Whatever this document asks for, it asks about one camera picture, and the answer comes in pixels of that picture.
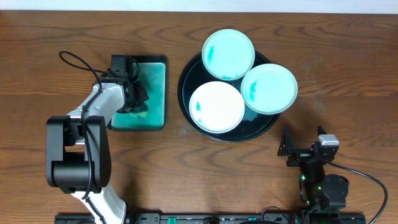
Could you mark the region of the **green yellow sponge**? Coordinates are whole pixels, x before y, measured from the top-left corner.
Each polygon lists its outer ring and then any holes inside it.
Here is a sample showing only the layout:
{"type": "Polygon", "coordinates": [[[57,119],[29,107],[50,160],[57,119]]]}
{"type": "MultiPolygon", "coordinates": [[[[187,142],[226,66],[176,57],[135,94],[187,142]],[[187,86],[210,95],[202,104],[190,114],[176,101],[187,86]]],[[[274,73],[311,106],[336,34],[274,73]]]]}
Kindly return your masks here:
{"type": "Polygon", "coordinates": [[[140,106],[135,107],[132,109],[129,114],[135,117],[146,117],[148,114],[149,107],[144,103],[140,106]]]}

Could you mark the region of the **white plate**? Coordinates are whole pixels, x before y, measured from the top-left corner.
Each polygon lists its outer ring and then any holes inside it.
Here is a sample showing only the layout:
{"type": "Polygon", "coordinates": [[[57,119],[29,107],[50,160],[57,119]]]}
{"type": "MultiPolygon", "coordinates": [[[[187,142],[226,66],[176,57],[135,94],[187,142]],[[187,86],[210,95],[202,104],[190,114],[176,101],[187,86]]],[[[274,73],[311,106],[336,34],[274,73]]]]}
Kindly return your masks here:
{"type": "Polygon", "coordinates": [[[243,120],[245,103],[240,92],[226,82],[208,82],[190,97],[188,110],[193,122],[213,134],[227,133],[243,120]]]}

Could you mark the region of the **mint plate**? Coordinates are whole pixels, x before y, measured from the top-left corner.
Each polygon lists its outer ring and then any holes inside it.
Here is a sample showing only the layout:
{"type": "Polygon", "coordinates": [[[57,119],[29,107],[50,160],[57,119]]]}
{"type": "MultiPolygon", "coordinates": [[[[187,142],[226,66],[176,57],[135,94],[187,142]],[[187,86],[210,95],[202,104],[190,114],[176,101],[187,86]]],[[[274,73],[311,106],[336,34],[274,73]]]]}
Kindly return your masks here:
{"type": "Polygon", "coordinates": [[[260,114],[278,114],[289,108],[298,95],[298,84],[287,68],[266,63],[252,68],[241,82],[245,104],[260,114]]]}
{"type": "Polygon", "coordinates": [[[206,70],[220,80],[237,80],[245,76],[254,65],[255,56],[249,37],[234,29],[212,33],[201,51],[206,70]]]}

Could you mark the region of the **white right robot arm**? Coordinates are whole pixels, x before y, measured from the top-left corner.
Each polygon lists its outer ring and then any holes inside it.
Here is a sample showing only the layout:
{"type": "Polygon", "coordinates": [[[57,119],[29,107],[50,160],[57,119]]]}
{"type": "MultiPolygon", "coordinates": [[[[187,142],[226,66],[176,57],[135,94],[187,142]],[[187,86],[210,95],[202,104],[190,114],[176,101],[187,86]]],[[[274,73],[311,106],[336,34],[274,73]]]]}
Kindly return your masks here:
{"type": "Polygon", "coordinates": [[[287,127],[277,155],[286,157],[288,167],[300,169],[300,199],[308,207],[291,215],[289,223],[341,223],[340,210],[346,206],[349,181],[337,174],[325,174],[324,165],[335,158],[340,142],[319,126],[318,138],[309,148],[295,147],[287,127]]]}

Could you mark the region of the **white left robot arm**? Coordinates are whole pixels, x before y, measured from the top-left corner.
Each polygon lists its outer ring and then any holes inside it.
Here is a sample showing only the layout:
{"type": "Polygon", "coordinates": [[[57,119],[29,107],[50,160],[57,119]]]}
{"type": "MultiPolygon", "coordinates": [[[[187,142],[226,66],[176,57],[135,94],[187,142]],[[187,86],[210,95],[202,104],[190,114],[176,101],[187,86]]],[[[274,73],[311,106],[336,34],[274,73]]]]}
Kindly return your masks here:
{"type": "Polygon", "coordinates": [[[89,97],[65,116],[46,124],[46,179],[85,204],[95,223],[127,223],[127,205],[111,182],[107,126],[117,112],[148,100],[140,81],[98,78],[89,97]]]}

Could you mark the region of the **black round tray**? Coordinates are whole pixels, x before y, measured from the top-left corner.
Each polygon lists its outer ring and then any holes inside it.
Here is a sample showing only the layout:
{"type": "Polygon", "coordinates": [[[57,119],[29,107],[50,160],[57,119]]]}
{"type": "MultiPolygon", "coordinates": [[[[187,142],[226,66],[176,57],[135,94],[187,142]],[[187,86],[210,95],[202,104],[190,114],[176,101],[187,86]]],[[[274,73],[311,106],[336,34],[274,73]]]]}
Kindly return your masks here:
{"type": "Polygon", "coordinates": [[[177,96],[180,109],[186,120],[199,133],[218,141],[243,142],[264,134],[279,119],[279,113],[260,114],[246,106],[242,121],[234,129],[226,133],[211,133],[201,129],[190,116],[189,101],[200,85],[215,80],[216,78],[205,68],[199,53],[186,64],[178,81],[177,96]]]}

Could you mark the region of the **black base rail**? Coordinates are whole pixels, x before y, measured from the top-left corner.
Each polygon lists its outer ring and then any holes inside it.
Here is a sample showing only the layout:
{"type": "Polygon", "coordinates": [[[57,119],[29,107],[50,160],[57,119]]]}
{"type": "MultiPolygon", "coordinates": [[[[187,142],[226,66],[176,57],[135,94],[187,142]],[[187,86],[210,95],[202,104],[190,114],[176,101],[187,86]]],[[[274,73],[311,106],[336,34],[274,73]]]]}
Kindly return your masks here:
{"type": "MultiPolygon", "coordinates": [[[[342,223],[365,224],[364,215],[315,215],[309,216],[311,223],[342,223]]],[[[159,215],[157,213],[140,213],[129,215],[124,221],[132,224],[235,224],[235,223],[303,223],[298,215],[283,215],[281,213],[268,213],[263,217],[259,215],[159,215]]]]}

